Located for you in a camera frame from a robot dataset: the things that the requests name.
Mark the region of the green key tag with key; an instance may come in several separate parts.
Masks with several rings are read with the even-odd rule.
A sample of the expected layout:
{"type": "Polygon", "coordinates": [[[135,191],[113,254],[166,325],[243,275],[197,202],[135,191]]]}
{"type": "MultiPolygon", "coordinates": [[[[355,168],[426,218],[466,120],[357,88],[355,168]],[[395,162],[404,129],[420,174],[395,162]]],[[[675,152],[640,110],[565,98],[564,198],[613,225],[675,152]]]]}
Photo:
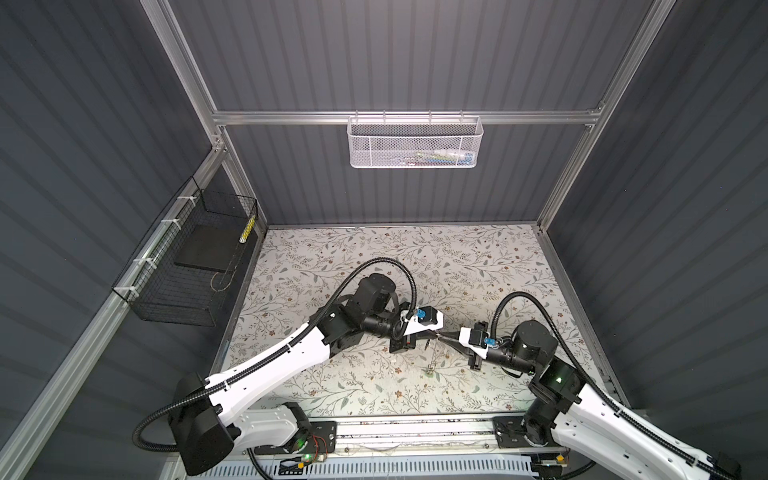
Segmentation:
{"type": "Polygon", "coordinates": [[[435,374],[435,369],[437,364],[437,356],[439,353],[439,342],[437,340],[430,340],[429,346],[430,346],[429,362],[427,363],[427,366],[425,367],[424,372],[428,378],[432,378],[435,374]]]}

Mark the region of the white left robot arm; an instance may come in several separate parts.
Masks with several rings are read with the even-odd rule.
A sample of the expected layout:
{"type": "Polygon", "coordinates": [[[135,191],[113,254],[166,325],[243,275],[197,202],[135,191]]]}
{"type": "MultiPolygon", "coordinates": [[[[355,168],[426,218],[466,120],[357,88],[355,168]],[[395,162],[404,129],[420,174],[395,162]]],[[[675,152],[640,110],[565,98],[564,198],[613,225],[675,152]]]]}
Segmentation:
{"type": "Polygon", "coordinates": [[[179,380],[173,398],[189,404],[171,411],[168,425],[187,475],[200,475],[238,447],[274,447],[287,452],[307,442],[310,422],[301,408],[287,402],[265,419],[249,420],[256,401],[299,373],[320,365],[366,335],[389,339],[388,350],[413,349],[436,338],[443,313],[399,302],[394,282],[373,273],[356,291],[320,308],[308,322],[268,350],[206,379],[190,373],[179,380]]]}

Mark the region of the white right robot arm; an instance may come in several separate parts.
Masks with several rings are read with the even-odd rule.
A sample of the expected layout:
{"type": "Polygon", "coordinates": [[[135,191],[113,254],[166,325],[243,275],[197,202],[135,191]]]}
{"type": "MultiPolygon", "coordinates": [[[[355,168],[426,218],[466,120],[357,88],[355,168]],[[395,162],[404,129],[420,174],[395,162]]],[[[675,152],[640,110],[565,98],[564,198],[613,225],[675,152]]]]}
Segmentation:
{"type": "Polygon", "coordinates": [[[527,375],[534,403],[524,415],[526,439],[578,452],[622,479],[739,479],[740,465],[713,457],[663,432],[616,403],[590,377],[556,355],[557,338],[526,321],[493,338],[482,324],[443,333],[440,340],[470,358],[527,375]]]}

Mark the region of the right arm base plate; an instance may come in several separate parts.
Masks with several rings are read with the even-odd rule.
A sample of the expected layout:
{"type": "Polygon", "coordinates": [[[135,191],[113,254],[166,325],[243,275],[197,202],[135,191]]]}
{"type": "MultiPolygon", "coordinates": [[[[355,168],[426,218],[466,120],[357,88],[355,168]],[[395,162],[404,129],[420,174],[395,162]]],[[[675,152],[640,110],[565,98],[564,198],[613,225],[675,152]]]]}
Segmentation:
{"type": "Polygon", "coordinates": [[[492,433],[497,446],[501,449],[520,448],[560,448],[549,434],[542,439],[532,440],[523,415],[501,415],[491,419],[492,433]]]}

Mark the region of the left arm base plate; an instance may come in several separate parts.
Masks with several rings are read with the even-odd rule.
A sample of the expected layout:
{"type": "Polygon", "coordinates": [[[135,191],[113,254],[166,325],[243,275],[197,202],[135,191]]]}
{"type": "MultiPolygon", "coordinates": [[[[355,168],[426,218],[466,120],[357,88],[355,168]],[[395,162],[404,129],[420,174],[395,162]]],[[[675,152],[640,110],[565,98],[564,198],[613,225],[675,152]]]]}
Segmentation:
{"type": "Polygon", "coordinates": [[[277,454],[330,454],[335,451],[338,423],[335,421],[311,421],[300,426],[298,432],[282,446],[253,448],[257,455],[277,454]]]}

